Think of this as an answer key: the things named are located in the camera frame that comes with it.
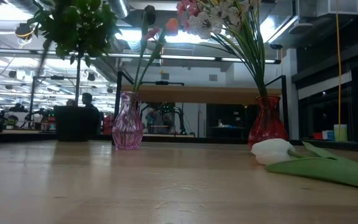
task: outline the wooden table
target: wooden table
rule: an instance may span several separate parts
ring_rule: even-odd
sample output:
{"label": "wooden table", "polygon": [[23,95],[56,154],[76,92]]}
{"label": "wooden table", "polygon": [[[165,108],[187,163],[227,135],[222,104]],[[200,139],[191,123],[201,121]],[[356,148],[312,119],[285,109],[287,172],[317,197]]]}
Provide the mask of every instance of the wooden table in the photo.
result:
{"label": "wooden table", "polygon": [[358,223],[357,188],[268,173],[245,149],[0,144],[0,223]]}

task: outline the pink glass vase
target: pink glass vase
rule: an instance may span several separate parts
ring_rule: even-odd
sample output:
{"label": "pink glass vase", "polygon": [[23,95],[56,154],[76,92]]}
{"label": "pink glass vase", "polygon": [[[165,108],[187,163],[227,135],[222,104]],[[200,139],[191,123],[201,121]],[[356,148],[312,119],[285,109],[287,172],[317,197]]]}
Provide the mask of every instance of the pink glass vase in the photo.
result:
{"label": "pink glass vase", "polygon": [[280,102],[278,96],[258,97],[256,98],[260,106],[259,115],[252,126],[249,137],[248,145],[252,149],[255,143],[280,138],[288,140],[288,134],[285,131],[283,123],[280,121],[277,113],[277,105]]}
{"label": "pink glass vase", "polygon": [[143,137],[143,124],[137,112],[138,94],[121,93],[122,107],[112,126],[112,138],[116,150],[138,149]]}

